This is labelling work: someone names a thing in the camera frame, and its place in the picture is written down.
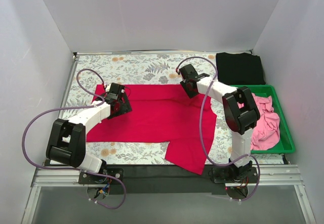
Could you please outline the folded black t shirt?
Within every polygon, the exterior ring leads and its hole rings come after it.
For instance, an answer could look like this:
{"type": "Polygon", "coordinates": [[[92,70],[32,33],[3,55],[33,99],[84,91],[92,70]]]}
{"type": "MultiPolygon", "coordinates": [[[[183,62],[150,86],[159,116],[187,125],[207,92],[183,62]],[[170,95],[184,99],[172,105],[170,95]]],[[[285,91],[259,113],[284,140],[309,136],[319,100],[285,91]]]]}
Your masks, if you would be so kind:
{"type": "Polygon", "coordinates": [[[218,80],[227,85],[264,85],[264,71],[259,56],[248,53],[217,53],[218,80]]]}

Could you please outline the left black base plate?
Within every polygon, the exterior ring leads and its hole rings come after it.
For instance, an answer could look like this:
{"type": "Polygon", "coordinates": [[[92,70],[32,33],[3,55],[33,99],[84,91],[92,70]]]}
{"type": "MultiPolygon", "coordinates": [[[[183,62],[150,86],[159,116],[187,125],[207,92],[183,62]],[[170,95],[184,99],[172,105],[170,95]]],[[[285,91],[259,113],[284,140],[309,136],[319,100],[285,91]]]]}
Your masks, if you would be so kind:
{"type": "Polygon", "coordinates": [[[116,181],[115,178],[122,181],[124,170],[122,168],[106,167],[99,170],[99,174],[104,174],[104,176],[97,176],[87,171],[81,171],[79,174],[78,183],[83,185],[99,185],[107,183],[118,184],[118,181],[116,181]]]}

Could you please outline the red t shirt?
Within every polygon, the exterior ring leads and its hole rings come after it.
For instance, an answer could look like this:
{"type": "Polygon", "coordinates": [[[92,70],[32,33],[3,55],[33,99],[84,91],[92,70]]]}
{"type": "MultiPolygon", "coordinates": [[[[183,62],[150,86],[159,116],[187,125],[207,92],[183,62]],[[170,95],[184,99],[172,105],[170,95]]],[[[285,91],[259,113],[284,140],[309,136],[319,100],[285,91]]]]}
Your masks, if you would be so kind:
{"type": "MultiPolygon", "coordinates": [[[[105,119],[87,134],[87,142],[168,142],[165,159],[202,174],[206,156],[199,137],[203,95],[189,98],[179,84],[130,84],[132,111],[105,119]]],[[[203,110],[202,137],[211,149],[217,116],[208,98],[203,110]]]]}

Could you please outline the pink t shirt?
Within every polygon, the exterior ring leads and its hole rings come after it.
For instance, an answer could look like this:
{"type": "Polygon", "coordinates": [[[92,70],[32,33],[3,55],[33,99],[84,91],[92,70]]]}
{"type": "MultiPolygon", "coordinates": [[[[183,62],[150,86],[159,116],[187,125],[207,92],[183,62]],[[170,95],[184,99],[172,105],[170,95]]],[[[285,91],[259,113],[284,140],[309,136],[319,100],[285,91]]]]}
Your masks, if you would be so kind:
{"type": "Polygon", "coordinates": [[[260,119],[253,129],[251,150],[264,151],[273,148],[280,140],[280,118],[272,106],[272,97],[252,94],[260,113],[260,119]]]}

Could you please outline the floral table mat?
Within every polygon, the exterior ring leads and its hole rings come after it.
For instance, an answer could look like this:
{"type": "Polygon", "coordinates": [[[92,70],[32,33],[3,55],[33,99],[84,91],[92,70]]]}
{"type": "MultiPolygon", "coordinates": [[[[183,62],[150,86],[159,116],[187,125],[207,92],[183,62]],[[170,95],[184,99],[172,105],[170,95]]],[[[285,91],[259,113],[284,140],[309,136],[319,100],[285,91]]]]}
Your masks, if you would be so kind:
{"type": "MultiPolygon", "coordinates": [[[[76,65],[69,78],[64,95],[65,107],[89,105],[96,85],[101,81],[91,70],[102,76],[106,83],[119,84],[179,84],[181,76],[175,72],[176,66],[189,58],[198,73],[214,76],[214,54],[124,54],[124,55],[78,55],[76,65]]],[[[165,159],[167,142],[163,143],[88,143],[86,149],[92,155],[108,164],[162,165],[165,159]]]]}

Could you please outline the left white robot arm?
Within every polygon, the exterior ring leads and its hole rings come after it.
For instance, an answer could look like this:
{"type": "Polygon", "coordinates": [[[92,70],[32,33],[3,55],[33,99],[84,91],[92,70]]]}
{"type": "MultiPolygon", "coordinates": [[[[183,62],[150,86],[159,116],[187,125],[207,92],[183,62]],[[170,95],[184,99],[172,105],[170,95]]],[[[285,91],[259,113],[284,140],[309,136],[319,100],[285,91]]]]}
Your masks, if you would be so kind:
{"type": "Polygon", "coordinates": [[[99,173],[106,164],[86,151],[88,132],[105,119],[132,111],[126,86],[111,83],[87,108],[66,120],[54,121],[46,157],[70,167],[99,173]]]}

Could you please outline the aluminium frame rail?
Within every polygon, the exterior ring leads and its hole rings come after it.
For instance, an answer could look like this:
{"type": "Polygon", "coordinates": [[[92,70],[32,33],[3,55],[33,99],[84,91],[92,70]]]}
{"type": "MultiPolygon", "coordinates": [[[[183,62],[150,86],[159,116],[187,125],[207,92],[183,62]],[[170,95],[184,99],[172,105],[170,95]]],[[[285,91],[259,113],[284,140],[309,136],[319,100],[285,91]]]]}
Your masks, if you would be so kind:
{"type": "Polygon", "coordinates": [[[58,168],[37,169],[33,184],[39,187],[106,187],[104,201],[120,195],[123,200],[134,194],[186,194],[207,193],[212,197],[243,201],[254,195],[262,186],[292,186],[299,199],[306,197],[299,169],[295,165],[268,164],[253,167],[258,172],[256,183],[215,184],[208,176],[212,165],[206,165],[201,175],[189,172],[175,165],[113,165],[109,168],[122,168],[123,180],[118,184],[79,184],[78,178],[84,170],[59,170],[58,168]]]}

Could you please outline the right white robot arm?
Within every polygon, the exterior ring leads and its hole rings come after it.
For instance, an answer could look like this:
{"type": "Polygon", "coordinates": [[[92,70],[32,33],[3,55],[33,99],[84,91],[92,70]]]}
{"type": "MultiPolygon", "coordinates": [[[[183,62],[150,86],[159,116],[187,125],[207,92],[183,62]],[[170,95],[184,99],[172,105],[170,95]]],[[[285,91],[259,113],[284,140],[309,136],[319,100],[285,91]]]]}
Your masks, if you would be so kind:
{"type": "Polygon", "coordinates": [[[260,119],[260,112],[251,93],[246,87],[233,87],[219,82],[216,76],[198,74],[191,65],[178,66],[176,73],[181,75],[181,86],[190,98],[204,95],[199,116],[199,137],[205,155],[208,155],[203,140],[203,110],[207,97],[223,105],[225,121],[232,131],[232,152],[227,164],[217,164],[210,157],[207,159],[216,167],[225,168],[225,176],[238,181],[248,177],[252,171],[251,142],[253,129],[260,119]]]}

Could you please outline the green plastic bin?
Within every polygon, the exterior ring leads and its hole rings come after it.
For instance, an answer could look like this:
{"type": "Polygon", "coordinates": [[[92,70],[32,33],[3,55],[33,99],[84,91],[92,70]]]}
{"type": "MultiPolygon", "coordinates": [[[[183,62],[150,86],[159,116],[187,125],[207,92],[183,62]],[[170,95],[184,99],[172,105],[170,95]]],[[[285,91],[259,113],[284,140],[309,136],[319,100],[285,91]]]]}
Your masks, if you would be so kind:
{"type": "Polygon", "coordinates": [[[286,122],[283,110],[281,108],[277,93],[273,86],[271,85],[248,85],[247,86],[253,94],[259,97],[272,97],[272,106],[275,113],[278,114],[280,118],[279,130],[280,130],[280,140],[271,149],[264,151],[251,150],[252,154],[288,154],[294,153],[296,148],[294,141],[292,139],[288,124],[286,122]]]}

